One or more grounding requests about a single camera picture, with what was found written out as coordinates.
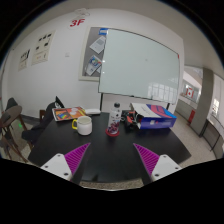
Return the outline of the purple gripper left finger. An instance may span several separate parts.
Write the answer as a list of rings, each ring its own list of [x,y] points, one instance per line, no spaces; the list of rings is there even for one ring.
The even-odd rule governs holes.
[[[84,172],[83,158],[88,152],[89,146],[90,144],[86,143],[66,154],[57,153],[41,168],[65,180],[79,184]]]

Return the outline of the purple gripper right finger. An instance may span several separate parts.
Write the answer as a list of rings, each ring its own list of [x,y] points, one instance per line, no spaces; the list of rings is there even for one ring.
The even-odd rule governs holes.
[[[134,147],[152,181],[157,181],[181,170],[181,167],[166,154],[158,155],[136,143],[134,143]]]

